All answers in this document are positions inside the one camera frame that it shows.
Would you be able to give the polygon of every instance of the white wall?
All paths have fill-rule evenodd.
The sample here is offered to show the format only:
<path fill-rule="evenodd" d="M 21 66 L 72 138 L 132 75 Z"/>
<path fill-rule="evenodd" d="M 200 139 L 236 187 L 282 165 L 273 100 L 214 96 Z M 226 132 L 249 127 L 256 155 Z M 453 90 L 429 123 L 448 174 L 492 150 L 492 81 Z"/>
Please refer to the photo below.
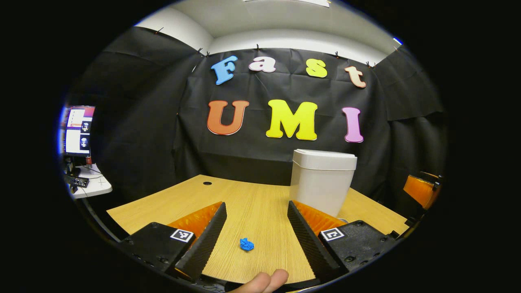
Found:
<path fill-rule="evenodd" d="M 370 65 L 378 63 L 387 54 L 370 46 L 340 36 L 321 32 L 274 29 L 241 32 L 216 38 L 210 45 L 210 54 L 231 50 L 257 48 L 293 48 L 324 52 Z"/>
<path fill-rule="evenodd" d="M 387 54 L 356 41 L 321 32 L 270 29 L 230 34 L 214 39 L 201 25 L 184 13 L 167 7 L 150 15 L 136 26 L 161 30 L 192 48 L 210 54 L 247 48 L 293 48 L 324 52 L 370 65 L 379 63 Z"/>
<path fill-rule="evenodd" d="M 206 54 L 214 38 L 197 22 L 186 14 L 173 8 L 166 7 L 155 14 L 148 16 L 139 22 L 137 27 L 144 27 L 153 30 L 161 30 L 162 33 L 172 36 L 188 46 Z"/>

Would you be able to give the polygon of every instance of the table surface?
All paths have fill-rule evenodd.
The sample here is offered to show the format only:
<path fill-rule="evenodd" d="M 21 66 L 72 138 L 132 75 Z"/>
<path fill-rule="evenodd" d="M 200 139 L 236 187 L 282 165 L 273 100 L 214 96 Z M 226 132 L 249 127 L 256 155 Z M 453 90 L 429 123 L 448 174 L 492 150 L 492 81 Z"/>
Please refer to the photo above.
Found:
<path fill-rule="evenodd" d="M 80 168 L 78 177 L 88 178 L 89 184 L 85 188 L 78 186 L 78 190 L 72 194 L 75 199 L 99 196 L 112 191 L 112 185 L 100 173 L 96 164 L 92 164 L 90 169 L 93 170 L 89 170 L 85 166 L 78 166 L 78 168 Z"/>
<path fill-rule="evenodd" d="M 246 283 L 259 272 L 289 272 L 288 283 L 315 278 L 287 217 L 289 186 L 254 184 L 198 175 L 148 197 L 108 210 L 129 234 L 150 222 L 171 222 L 218 201 L 226 202 L 227 219 L 203 274 Z M 354 189 L 349 189 L 338 217 L 363 220 L 384 234 L 399 234 L 406 219 Z M 249 252 L 239 239 L 255 244 Z"/>

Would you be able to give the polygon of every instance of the keyboard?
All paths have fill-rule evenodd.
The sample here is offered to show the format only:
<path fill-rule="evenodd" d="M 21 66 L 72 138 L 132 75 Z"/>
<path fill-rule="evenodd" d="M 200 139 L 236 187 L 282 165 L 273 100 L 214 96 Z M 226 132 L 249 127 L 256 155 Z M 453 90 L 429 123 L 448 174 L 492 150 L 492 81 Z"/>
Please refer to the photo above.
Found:
<path fill-rule="evenodd" d="M 79 187 L 87 187 L 89 184 L 89 179 L 84 177 L 74 177 L 65 174 L 65 182 L 70 184 L 71 186 L 79 186 Z"/>

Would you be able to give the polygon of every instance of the hand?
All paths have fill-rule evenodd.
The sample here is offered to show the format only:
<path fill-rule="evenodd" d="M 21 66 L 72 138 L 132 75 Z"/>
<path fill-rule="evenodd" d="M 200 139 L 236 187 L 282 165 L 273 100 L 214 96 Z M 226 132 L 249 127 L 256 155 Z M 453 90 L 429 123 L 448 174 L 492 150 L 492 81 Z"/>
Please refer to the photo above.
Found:
<path fill-rule="evenodd" d="M 251 281 L 229 293 L 272 293 L 286 283 L 288 276 L 288 272 L 281 268 L 275 270 L 271 276 L 258 273 Z"/>

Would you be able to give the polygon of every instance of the monitor screen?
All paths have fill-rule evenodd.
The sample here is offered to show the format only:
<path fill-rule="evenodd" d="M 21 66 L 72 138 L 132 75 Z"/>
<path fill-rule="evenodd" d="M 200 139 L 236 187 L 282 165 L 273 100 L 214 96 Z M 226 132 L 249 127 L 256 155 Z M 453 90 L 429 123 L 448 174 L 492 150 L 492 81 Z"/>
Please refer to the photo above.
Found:
<path fill-rule="evenodd" d="M 70 106 L 63 112 L 60 128 L 61 153 L 65 156 L 91 154 L 91 124 L 94 106 Z"/>

